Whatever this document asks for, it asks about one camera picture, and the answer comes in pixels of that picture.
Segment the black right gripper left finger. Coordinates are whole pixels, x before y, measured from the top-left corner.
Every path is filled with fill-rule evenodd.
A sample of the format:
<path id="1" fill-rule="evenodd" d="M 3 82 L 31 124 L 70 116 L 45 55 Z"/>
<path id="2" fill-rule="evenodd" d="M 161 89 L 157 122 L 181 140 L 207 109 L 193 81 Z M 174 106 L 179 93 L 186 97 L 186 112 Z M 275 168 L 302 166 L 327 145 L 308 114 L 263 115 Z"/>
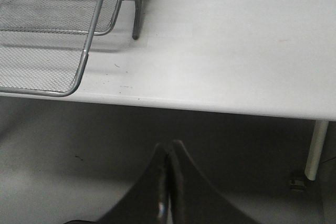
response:
<path id="1" fill-rule="evenodd" d="M 167 174 L 168 153 L 159 143 L 136 183 L 94 223 L 167 223 Z"/>

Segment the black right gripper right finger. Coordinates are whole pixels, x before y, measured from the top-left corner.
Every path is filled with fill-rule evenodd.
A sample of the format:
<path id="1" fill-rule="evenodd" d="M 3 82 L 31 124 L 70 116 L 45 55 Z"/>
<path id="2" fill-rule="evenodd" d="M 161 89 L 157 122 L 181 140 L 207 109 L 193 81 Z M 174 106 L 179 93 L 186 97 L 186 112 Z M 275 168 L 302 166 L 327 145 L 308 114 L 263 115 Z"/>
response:
<path id="1" fill-rule="evenodd" d="M 168 173 L 173 223 L 257 223 L 235 207 L 196 167 L 184 144 L 173 140 L 168 148 Z"/>

